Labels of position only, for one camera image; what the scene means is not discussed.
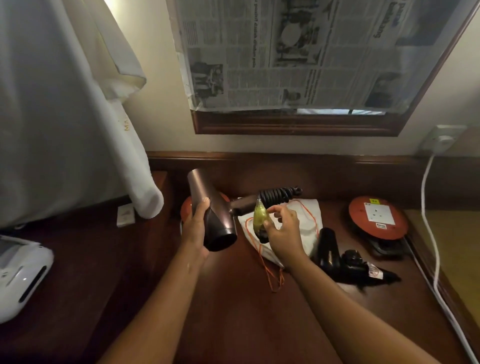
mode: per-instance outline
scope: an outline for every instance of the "wall socket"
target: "wall socket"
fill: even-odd
[[[420,154],[447,151],[467,129],[466,125],[436,125],[420,144]]]

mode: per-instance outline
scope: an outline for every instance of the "person's right hand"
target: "person's right hand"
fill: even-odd
[[[264,227],[268,234],[270,246],[285,268],[291,268],[299,259],[308,258],[303,250],[300,237],[300,222],[297,212],[289,210],[285,205],[275,205],[267,209],[282,223],[280,230],[265,220]]]

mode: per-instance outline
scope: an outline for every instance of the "forearm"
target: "forearm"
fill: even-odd
[[[345,364],[438,364],[416,344],[350,299],[307,256],[294,260],[290,271]]]
[[[171,363],[203,258],[182,245],[146,304],[115,340],[101,363]]]

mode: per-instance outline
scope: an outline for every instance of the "white power cable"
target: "white power cable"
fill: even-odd
[[[428,172],[430,171],[430,167],[432,166],[433,158],[435,157],[435,154],[433,154],[427,164],[427,168],[425,169],[425,173],[423,175],[423,180],[421,182],[421,216],[423,219],[423,223],[425,224],[425,227],[427,228],[428,234],[430,235],[430,239],[432,240],[433,244],[433,251],[435,252],[435,273],[433,275],[433,287],[431,287],[434,296],[436,297],[438,303],[440,306],[443,308],[447,318],[449,319],[450,323],[452,324],[456,334],[458,335],[458,338],[460,339],[463,347],[465,348],[468,357],[474,364],[479,364],[479,361],[477,360],[475,353],[473,352],[472,348],[470,347],[470,344],[465,337],[465,334],[462,331],[462,328],[460,327],[458,321],[456,320],[454,314],[444,301],[442,295],[438,291],[438,278],[440,276],[440,253],[438,252],[438,246],[437,246],[437,241],[435,240],[435,236],[433,235],[432,229],[430,228],[430,225],[428,224],[427,217],[425,215],[425,183],[427,181],[427,176]],[[413,255],[415,263],[417,264],[420,272],[422,273],[423,277],[427,280],[428,285],[430,286],[430,282],[428,281],[425,273],[423,272],[420,264],[418,263],[417,259],[415,258],[415,255]]]

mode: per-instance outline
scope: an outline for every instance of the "newspaper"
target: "newspaper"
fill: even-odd
[[[459,1],[170,0],[169,12],[193,110],[403,113]]]

